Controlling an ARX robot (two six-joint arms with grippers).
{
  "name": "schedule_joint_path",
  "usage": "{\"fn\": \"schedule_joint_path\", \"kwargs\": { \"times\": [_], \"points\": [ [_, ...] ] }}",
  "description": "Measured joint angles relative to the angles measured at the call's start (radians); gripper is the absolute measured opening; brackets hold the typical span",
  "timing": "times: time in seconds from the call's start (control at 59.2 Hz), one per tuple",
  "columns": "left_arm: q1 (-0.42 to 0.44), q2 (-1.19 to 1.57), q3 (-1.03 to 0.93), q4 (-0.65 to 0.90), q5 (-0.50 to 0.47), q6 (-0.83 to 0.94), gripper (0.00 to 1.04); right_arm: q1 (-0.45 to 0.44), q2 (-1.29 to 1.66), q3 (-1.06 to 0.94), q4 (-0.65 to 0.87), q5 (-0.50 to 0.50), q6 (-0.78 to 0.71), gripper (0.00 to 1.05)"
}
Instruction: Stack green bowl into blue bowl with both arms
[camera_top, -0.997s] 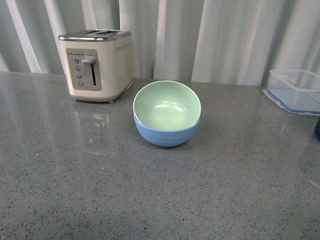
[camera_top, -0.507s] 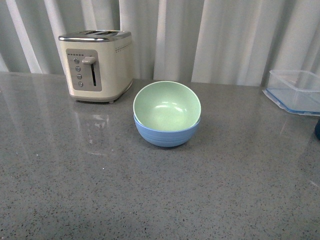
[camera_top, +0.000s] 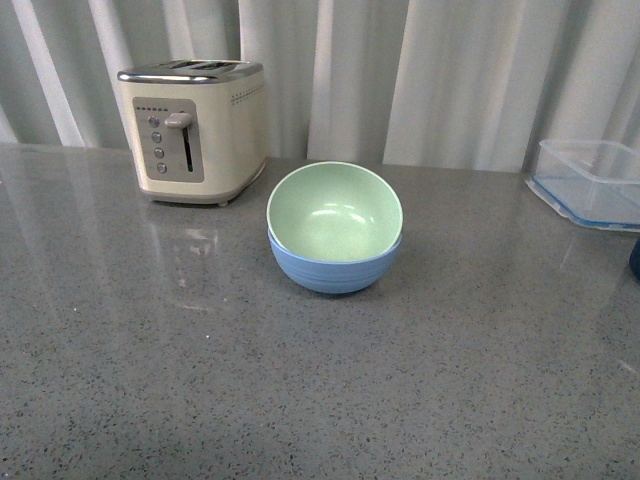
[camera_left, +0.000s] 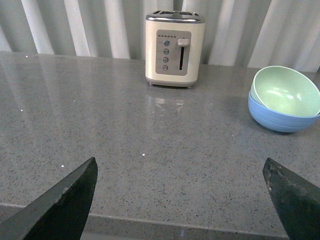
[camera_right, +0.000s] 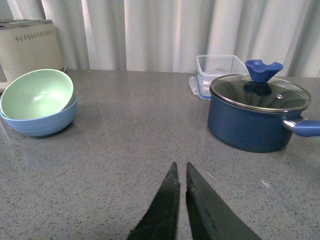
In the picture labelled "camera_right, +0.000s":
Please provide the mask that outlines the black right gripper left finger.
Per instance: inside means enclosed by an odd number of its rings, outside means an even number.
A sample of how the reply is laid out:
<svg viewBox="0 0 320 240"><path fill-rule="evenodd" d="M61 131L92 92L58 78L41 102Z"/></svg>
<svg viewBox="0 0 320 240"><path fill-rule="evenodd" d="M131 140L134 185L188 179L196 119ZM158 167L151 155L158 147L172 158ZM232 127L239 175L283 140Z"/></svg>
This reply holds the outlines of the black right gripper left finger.
<svg viewBox="0 0 320 240"><path fill-rule="evenodd" d="M173 162L147 212L127 238L175 240L179 220L180 188L177 163Z"/></svg>

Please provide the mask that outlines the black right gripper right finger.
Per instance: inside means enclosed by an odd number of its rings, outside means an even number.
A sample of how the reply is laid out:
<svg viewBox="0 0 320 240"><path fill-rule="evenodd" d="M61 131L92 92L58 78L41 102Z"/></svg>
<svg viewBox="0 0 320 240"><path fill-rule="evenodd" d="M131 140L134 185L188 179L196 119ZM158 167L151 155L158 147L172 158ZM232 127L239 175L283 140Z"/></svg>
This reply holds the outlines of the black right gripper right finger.
<svg viewBox="0 0 320 240"><path fill-rule="evenodd" d="M190 163L186 166L186 206L194 240L259 240Z"/></svg>

